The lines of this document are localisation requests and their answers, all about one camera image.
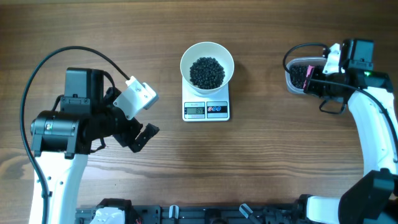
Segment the pink plastic measuring scoop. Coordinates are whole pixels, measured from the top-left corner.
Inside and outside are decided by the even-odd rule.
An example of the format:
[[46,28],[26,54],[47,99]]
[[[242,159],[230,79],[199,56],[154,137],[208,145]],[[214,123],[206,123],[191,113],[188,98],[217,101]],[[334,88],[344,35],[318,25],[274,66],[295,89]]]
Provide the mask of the pink plastic measuring scoop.
[[303,89],[304,90],[306,90],[308,88],[309,79],[311,79],[311,76],[312,76],[314,68],[315,67],[311,66],[311,65],[309,65],[308,68],[307,68],[307,72],[306,72],[306,75],[305,75],[305,81],[303,83]]

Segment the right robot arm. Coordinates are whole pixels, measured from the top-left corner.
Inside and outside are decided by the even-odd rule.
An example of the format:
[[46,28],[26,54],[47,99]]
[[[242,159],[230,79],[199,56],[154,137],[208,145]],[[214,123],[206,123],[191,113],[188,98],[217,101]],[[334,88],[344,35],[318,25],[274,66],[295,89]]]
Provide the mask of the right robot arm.
[[389,75],[374,71],[374,43],[346,39],[325,50],[323,70],[307,67],[303,91],[352,114],[363,177],[339,198],[309,196],[305,216],[317,223],[397,223],[397,118]]

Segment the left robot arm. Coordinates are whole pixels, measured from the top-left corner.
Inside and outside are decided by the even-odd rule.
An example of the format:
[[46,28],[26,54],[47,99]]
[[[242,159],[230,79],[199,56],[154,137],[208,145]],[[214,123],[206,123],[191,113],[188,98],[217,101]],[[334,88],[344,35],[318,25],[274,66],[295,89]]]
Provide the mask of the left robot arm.
[[47,185],[44,204],[42,181],[36,177],[30,223],[74,223],[77,196],[91,144],[112,136],[122,147],[139,152],[159,128],[135,118],[159,98],[147,84],[131,77],[127,88],[104,89],[108,72],[68,68],[65,91],[57,98],[59,110],[41,112],[30,126],[31,149]]

